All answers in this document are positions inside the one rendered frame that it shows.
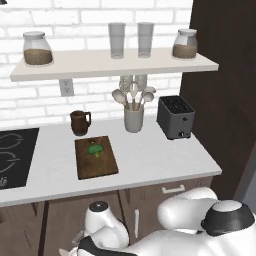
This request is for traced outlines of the dark brown tall cabinet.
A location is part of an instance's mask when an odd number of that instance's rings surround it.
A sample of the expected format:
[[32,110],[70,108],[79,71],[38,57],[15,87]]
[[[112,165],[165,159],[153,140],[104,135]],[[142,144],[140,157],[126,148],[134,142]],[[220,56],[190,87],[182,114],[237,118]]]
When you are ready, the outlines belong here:
[[222,169],[211,188],[241,200],[256,157],[256,0],[194,0],[190,26],[198,52],[219,69],[183,74],[180,94],[195,110],[194,135]]

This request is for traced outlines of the black hob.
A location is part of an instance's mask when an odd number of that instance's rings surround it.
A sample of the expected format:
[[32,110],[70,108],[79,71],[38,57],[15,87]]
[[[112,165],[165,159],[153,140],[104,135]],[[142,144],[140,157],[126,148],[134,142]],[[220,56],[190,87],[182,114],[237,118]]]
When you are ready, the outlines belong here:
[[25,187],[39,129],[0,131],[0,190]]

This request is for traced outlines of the clear drinking glass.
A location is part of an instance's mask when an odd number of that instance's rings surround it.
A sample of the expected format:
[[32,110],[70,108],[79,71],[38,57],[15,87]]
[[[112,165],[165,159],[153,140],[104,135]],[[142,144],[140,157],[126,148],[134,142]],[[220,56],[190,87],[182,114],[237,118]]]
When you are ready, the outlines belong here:
[[141,58],[149,58],[151,56],[154,23],[140,22],[137,24],[138,35],[138,56]]
[[113,59],[122,59],[124,57],[125,24],[109,23],[108,33],[111,57]]

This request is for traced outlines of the brown wooden cutting board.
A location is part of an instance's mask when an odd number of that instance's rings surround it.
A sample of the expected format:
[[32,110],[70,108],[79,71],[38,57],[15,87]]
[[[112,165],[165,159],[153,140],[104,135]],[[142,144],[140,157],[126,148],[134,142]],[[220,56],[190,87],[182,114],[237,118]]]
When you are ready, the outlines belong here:
[[[103,151],[98,157],[88,153],[88,148],[92,144],[101,144],[103,146]],[[108,136],[76,140],[75,153],[79,180],[114,175],[119,172]]]

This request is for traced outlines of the brown drawer front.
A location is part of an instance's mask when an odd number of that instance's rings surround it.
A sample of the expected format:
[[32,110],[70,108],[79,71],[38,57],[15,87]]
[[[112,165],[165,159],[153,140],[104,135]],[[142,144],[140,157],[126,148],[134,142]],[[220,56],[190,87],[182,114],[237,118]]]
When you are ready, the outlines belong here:
[[165,198],[167,196],[176,195],[178,193],[172,194],[163,194],[161,187],[166,187],[167,189],[177,188],[181,184],[185,186],[185,191],[188,191],[197,187],[210,187],[213,177],[203,177],[203,178],[195,178],[189,180],[181,180],[175,182],[168,182],[156,185],[149,185],[143,187],[129,188],[125,190],[127,199],[129,203],[134,203],[136,200],[147,200],[153,198]]

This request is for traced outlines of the white utensil pot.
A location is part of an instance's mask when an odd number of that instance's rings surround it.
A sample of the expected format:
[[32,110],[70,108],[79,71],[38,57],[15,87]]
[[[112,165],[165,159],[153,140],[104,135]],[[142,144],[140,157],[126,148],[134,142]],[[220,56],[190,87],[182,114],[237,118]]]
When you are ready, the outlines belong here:
[[140,132],[143,126],[144,107],[138,103],[135,104],[135,109],[132,109],[132,104],[124,109],[124,126],[130,133]]

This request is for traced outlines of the white wall shelf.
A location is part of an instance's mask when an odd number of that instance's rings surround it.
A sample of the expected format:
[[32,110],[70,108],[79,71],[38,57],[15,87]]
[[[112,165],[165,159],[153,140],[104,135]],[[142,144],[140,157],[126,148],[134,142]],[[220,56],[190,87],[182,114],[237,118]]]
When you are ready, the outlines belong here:
[[171,56],[170,48],[154,48],[150,58],[139,58],[136,49],[126,49],[123,59],[112,59],[109,50],[56,51],[54,62],[46,66],[28,66],[21,60],[10,75],[12,82],[64,80],[178,72],[217,71],[219,65],[197,54],[182,60]]

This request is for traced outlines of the brown jug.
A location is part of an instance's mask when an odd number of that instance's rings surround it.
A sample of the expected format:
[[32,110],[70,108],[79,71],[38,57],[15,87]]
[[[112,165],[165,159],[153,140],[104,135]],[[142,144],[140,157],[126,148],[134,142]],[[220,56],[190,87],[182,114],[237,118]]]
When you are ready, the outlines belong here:
[[84,112],[81,110],[73,111],[70,114],[71,128],[76,136],[83,136],[87,134],[88,128],[91,125],[90,117],[90,112]]

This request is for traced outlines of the green broccoli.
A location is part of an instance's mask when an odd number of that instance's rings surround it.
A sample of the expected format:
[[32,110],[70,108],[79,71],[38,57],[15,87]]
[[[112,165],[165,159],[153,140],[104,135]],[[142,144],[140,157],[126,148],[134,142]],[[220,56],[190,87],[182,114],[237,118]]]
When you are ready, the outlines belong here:
[[92,144],[88,148],[88,153],[91,155],[94,155],[95,157],[98,157],[99,154],[103,151],[103,146],[101,144]]

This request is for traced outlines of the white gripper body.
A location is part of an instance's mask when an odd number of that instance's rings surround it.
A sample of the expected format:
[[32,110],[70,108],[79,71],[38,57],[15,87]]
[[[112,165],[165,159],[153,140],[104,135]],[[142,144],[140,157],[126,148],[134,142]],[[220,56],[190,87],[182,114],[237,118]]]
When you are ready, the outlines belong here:
[[60,256],[78,256],[77,250],[78,250],[78,247],[74,247],[70,251],[59,248],[59,254]]

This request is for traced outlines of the white wall socket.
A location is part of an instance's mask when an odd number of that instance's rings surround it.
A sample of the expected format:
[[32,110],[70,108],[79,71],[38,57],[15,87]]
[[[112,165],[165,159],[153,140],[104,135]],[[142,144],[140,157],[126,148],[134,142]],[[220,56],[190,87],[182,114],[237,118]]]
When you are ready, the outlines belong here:
[[62,97],[71,97],[74,95],[74,86],[72,79],[60,79],[59,86]]

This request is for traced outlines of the grey toaster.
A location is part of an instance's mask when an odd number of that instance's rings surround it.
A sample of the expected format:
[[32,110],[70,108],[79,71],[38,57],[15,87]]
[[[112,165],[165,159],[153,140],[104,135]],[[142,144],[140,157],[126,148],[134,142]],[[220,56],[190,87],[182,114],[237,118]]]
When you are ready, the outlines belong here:
[[156,121],[169,140],[190,138],[194,116],[194,109],[181,96],[159,98]]

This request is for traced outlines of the brown cupboard door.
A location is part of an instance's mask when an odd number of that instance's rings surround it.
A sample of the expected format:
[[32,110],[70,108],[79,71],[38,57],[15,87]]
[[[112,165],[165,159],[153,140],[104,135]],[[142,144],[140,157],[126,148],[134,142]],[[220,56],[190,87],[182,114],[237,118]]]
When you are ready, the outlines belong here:
[[37,256],[44,202],[0,207],[0,256]]
[[59,249],[70,251],[72,240],[84,229],[87,207],[105,201],[113,214],[123,220],[117,192],[70,197],[49,202],[43,256],[60,256]]
[[[124,222],[128,229],[130,244],[134,244],[151,234],[154,231],[162,230],[163,226],[160,224],[157,218],[157,207],[163,200],[155,199],[155,200],[146,200],[138,203],[136,206],[131,206],[127,199],[125,192],[123,190],[118,191],[121,206],[124,215]],[[139,209],[139,234],[138,238],[135,238],[134,235],[134,222],[135,222],[135,214],[134,211]]]

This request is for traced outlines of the glass jar with brown filling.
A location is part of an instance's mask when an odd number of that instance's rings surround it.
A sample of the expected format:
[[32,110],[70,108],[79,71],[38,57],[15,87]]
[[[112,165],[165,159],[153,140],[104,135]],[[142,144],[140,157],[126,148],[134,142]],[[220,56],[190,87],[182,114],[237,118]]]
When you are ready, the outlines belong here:
[[179,29],[174,41],[172,56],[180,59],[194,59],[198,49],[196,35],[195,29]]
[[32,66],[48,65],[53,62],[52,50],[42,31],[23,33],[23,55],[25,63]]

